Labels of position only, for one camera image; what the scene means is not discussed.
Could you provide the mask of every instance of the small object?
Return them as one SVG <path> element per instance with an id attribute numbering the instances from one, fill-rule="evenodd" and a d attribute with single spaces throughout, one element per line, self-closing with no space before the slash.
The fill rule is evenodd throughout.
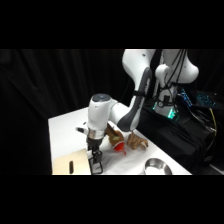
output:
<path id="1" fill-rule="evenodd" d="M 173 175 L 170 167 L 160 159 L 149 159 L 140 175 Z"/>
<path id="2" fill-rule="evenodd" d="M 138 147 L 141 147 L 142 149 L 149 147 L 148 141 L 138 137 L 134 134 L 134 132 L 129 135 L 127 145 L 130 146 L 133 150 L 137 149 Z"/>
<path id="3" fill-rule="evenodd" d="M 113 141 L 118 141 L 120 138 L 120 135 L 117 134 L 116 131 L 110 126 L 109 123 L 107 123 L 107 130 L 106 130 L 107 135 L 112 139 Z"/>
<path id="4" fill-rule="evenodd" d="M 115 131 L 116 134 L 119 136 L 118 140 L 114 140 L 112 136 L 109 136 L 109 141 L 111 145 L 114 147 L 114 150 L 117 152 L 123 151 L 126 155 L 126 152 L 124 151 L 124 136 L 120 131 Z"/>

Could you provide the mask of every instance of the wire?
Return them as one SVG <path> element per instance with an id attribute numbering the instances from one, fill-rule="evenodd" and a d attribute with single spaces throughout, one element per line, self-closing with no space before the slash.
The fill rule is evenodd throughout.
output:
<path id="1" fill-rule="evenodd" d="M 206 128 L 206 130 L 207 130 L 207 126 L 204 124 L 204 122 L 202 122 L 191 110 L 190 110 L 190 108 L 189 107 L 187 107 L 187 109 L 189 110 L 189 112 L 191 113 L 191 115 L 195 118 L 195 119 L 197 119 L 205 128 Z"/>
<path id="2" fill-rule="evenodd" d="M 211 114 L 212 114 L 212 118 L 213 118 L 213 120 L 214 120 L 214 125 L 215 125 L 215 130 L 216 130 L 216 132 L 215 132 L 215 137 L 216 137 L 216 136 L 217 136 L 217 132 L 218 132 L 218 128 L 217 128 L 217 124 L 216 124 L 215 115 L 214 115 L 214 113 L 213 113 L 213 110 L 210 109 L 210 111 L 211 111 Z"/>
<path id="3" fill-rule="evenodd" d="M 182 69 L 183 69 L 184 59 L 185 59 L 186 54 L 187 54 L 187 50 L 184 50 L 184 56 L 183 56 L 182 64 L 181 64 L 181 67 L 180 67 L 180 72 L 179 72 L 179 74 L 178 74 L 178 77 L 177 77 L 177 81 L 176 81 L 176 83 L 178 83 L 178 82 L 179 82 L 179 78 L 180 78 L 180 74 L 181 74 Z"/>

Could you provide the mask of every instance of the black cable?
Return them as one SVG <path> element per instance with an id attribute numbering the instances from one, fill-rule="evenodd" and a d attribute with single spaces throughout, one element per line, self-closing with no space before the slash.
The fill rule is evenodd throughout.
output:
<path id="1" fill-rule="evenodd" d="M 177 77 L 177 81 L 176 81 L 176 83 L 178 83 L 178 82 L 179 82 L 179 78 L 180 78 L 180 74 L 181 74 L 182 69 L 183 69 L 184 59 L 185 59 L 186 54 L 187 54 L 187 50 L 184 50 L 184 56 L 183 56 L 182 64 L 181 64 L 181 67 L 180 67 L 180 72 L 179 72 L 179 74 L 178 74 L 178 77 Z"/>
<path id="2" fill-rule="evenodd" d="M 176 70 L 178 69 L 179 64 L 180 64 L 180 62 L 181 62 L 181 58 L 182 58 L 182 56 L 183 56 L 183 52 L 184 52 L 184 50 L 181 49 L 181 55 L 180 55 L 179 61 L 178 61 L 178 63 L 177 63 L 177 66 L 176 66 L 176 68 L 174 69 L 173 74 L 170 76 L 170 79 L 169 79 L 169 81 L 168 81 L 167 83 L 169 83 L 169 82 L 171 81 L 171 79 L 173 78 L 173 76 L 174 76 Z"/>
<path id="3" fill-rule="evenodd" d="M 174 59 L 174 62 L 172 63 L 172 65 L 174 65 L 174 63 L 176 62 L 177 58 L 178 58 L 178 57 L 179 57 L 179 55 L 180 55 L 180 52 L 181 52 L 181 49 L 179 50 L 179 52 L 178 52 L 178 54 L 177 54 L 176 58 Z"/>

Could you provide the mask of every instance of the cable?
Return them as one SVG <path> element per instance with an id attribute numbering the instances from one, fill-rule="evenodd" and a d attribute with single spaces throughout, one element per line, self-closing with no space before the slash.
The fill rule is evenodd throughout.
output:
<path id="1" fill-rule="evenodd" d="M 204 124 L 204 122 L 202 122 L 191 110 L 190 110 L 190 108 L 189 107 L 187 107 L 187 109 L 189 110 L 189 112 L 191 113 L 191 115 L 195 118 L 195 119 L 197 119 L 205 128 L 206 128 L 206 130 L 207 130 L 207 126 Z"/>
<path id="2" fill-rule="evenodd" d="M 178 63 L 177 63 L 177 66 L 175 67 L 175 69 L 174 69 L 174 71 L 173 71 L 173 73 L 172 73 L 172 75 L 171 75 L 169 81 L 166 83 L 166 77 L 167 77 L 167 75 L 168 75 L 168 73 L 167 73 L 166 76 L 165 76 L 165 78 L 164 78 L 165 87 L 162 88 L 162 89 L 160 90 L 160 92 L 153 98 L 154 100 L 156 100 L 156 99 L 159 97 L 160 93 L 161 93 L 162 91 L 164 91 L 165 88 L 166 88 L 166 89 L 170 89 L 170 88 L 172 87 L 172 85 L 171 85 L 170 87 L 168 87 L 168 83 L 169 83 L 170 80 L 173 78 L 173 76 L 174 76 L 174 74 L 175 74 L 175 72 L 176 72 L 176 70 L 177 70 L 177 68 L 178 68 L 178 66 L 179 66 L 179 64 L 180 64 L 180 61 L 181 61 L 181 58 L 182 58 L 182 55 L 183 55 L 183 50 L 182 50 L 182 49 L 180 49 L 180 51 L 178 52 L 178 54 L 177 54 L 177 56 L 176 56 L 174 62 L 172 63 L 172 65 L 175 63 L 175 61 L 177 60 L 177 58 L 178 58 L 178 56 L 180 55 L 180 53 L 181 53 L 181 56 L 180 56 L 180 58 L 179 58 L 179 61 L 178 61 Z"/>
<path id="3" fill-rule="evenodd" d="M 218 128 L 217 128 L 217 124 L 216 124 L 215 115 L 214 115 L 214 113 L 213 113 L 213 110 L 210 109 L 210 111 L 211 111 L 211 114 L 212 114 L 212 118 L 213 118 L 213 120 L 214 120 L 214 125 L 215 125 L 215 130 L 216 130 L 216 132 L 215 132 L 215 137 L 216 137 L 216 136 L 217 136 L 217 132 L 218 132 Z"/>
<path id="4" fill-rule="evenodd" d="M 183 56 L 182 64 L 181 64 L 181 67 L 180 67 L 180 72 L 179 72 L 179 74 L 178 74 L 178 77 L 177 77 L 177 81 L 176 81 L 176 83 L 178 83 L 178 82 L 179 82 L 179 78 L 180 78 L 180 74 L 181 74 L 182 69 L 183 69 L 184 59 L 185 59 L 186 54 L 187 54 L 187 50 L 184 50 L 184 56 Z"/>

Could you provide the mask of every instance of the red object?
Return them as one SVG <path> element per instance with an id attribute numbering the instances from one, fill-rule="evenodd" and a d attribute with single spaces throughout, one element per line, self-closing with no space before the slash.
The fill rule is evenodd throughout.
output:
<path id="1" fill-rule="evenodd" d="M 124 151 L 124 142 L 118 143 L 118 144 L 114 147 L 114 150 L 117 151 L 117 152 L 123 151 L 124 154 L 127 155 L 126 152 Z"/>

